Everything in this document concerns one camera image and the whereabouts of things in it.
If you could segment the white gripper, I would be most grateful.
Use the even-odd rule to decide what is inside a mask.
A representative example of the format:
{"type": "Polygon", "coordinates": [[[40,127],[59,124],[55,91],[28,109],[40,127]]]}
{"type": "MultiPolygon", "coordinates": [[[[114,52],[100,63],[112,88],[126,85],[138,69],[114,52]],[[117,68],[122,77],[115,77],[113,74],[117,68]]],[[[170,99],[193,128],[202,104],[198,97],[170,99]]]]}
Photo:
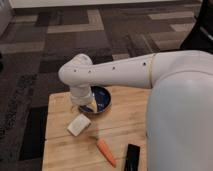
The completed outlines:
{"type": "Polygon", "coordinates": [[[89,85],[71,87],[70,93],[71,101],[78,106],[88,105],[93,102],[93,94],[89,85]]]}

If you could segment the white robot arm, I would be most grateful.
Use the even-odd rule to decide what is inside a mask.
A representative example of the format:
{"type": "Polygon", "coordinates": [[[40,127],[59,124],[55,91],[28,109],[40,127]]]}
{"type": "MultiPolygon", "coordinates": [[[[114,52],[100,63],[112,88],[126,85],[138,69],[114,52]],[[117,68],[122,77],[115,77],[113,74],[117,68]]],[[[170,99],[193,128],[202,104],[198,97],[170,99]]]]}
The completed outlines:
{"type": "Polygon", "coordinates": [[[92,102],[93,85],[149,89],[148,171],[213,171],[213,54],[170,51],[101,64],[78,54],[58,76],[78,105],[92,102]]]}

